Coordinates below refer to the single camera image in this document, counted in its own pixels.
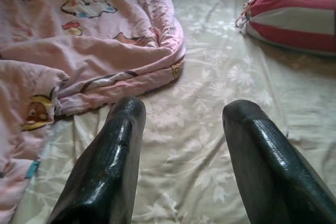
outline striped pillow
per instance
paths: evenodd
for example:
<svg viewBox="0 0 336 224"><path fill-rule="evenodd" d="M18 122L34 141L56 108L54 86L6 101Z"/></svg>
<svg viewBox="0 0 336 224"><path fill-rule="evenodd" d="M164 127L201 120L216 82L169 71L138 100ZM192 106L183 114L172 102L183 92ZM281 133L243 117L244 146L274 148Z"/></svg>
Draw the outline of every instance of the striped pillow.
<svg viewBox="0 0 336 224"><path fill-rule="evenodd" d="M336 55L336 0L249 0L239 26L268 43Z"/></svg>

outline white floral pattern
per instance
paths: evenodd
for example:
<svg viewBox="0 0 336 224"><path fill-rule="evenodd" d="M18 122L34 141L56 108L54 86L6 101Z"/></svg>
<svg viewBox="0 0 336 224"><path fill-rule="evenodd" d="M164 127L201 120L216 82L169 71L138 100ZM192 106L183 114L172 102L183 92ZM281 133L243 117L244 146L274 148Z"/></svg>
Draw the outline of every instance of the white floral pattern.
<svg viewBox="0 0 336 224"><path fill-rule="evenodd" d="M291 82L290 75L283 77L276 70L268 73L266 64L274 65L272 58L265 63L260 44L235 29L235 18L244 2L173 0L175 14L185 31L185 66L175 83L140 96L146 106L147 120L132 223L249 223L225 142L223 107L236 99L255 101L281 130L287 130L283 111L295 113L300 104L291 110L282 107L280 99L286 96L288 86L274 85L271 77ZM277 60L290 62L288 66L295 70L311 61L309 57L288 55L268 46L263 46L263 50L281 55ZM332 85L329 80L319 83L320 87ZM104 107L54 125L44 159L12 224L45 222L76 158L97 135L108 110ZM292 125L294 131L290 136L295 142L302 131L297 123ZM335 161L329 159L326 164L325 170L318 172L331 178L336 174ZM328 185L336 190L332 182Z"/></svg>

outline cartoon character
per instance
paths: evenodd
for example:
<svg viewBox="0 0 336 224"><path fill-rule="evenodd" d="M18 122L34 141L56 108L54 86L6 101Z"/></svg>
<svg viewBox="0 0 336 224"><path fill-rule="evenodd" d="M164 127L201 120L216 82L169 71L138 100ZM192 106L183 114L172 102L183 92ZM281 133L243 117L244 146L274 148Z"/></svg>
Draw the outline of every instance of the cartoon character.
<svg viewBox="0 0 336 224"><path fill-rule="evenodd" d="M182 72L183 65L184 65L184 60L180 60L179 62L175 63L174 65L171 65L174 79L177 79L180 76L180 74Z"/></svg>
<svg viewBox="0 0 336 224"><path fill-rule="evenodd" d="M23 131L39 129L51 122L49 110L51 100L44 95L36 95L31 101Z"/></svg>
<svg viewBox="0 0 336 224"><path fill-rule="evenodd" d="M32 102L30 104L30 110L26 119L27 124L32 125L37 122L48 121L48 113L46 107L41 102Z"/></svg>
<svg viewBox="0 0 336 224"><path fill-rule="evenodd" d="M117 11L106 0L68 0L61 6L61 11L80 18L96 18L102 13L115 13Z"/></svg>
<svg viewBox="0 0 336 224"><path fill-rule="evenodd" d="M153 46L153 39L146 36L127 38L123 33L118 33L113 39L116 39L124 44L131 44L140 47Z"/></svg>
<svg viewBox="0 0 336 224"><path fill-rule="evenodd" d="M83 31L79 28L78 22L68 22L65 25L62 25L62 28L66 35L77 35L81 36Z"/></svg>

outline mattress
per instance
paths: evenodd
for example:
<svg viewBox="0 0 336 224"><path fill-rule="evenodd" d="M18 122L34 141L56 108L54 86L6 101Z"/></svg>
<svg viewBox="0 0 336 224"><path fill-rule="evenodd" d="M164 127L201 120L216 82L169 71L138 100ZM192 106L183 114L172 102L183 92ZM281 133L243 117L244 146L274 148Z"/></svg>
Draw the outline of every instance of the mattress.
<svg viewBox="0 0 336 224"><path fill-rule="evenodd" d="M141 95L147 120L132 223L249 223L222 125L258 103L336 195L336 60L280 49L235 28L246 0L173 0L187 53L174 83ZM109 107L56 122L11 221L42 224Z"/></svg>

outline pink comforter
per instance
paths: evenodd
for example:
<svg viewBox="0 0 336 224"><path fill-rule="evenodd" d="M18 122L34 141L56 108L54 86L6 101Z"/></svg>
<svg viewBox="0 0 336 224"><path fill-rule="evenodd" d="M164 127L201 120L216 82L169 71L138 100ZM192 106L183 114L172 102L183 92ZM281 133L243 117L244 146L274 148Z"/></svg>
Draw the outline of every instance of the pink comforter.
<svg viewBox="0 0 336 224"><path fill-rule="evenodd" d="M0 223L7 223L54 112L159 88L180 75L185 48L171 0L0 0L0 25Z"/></svg>

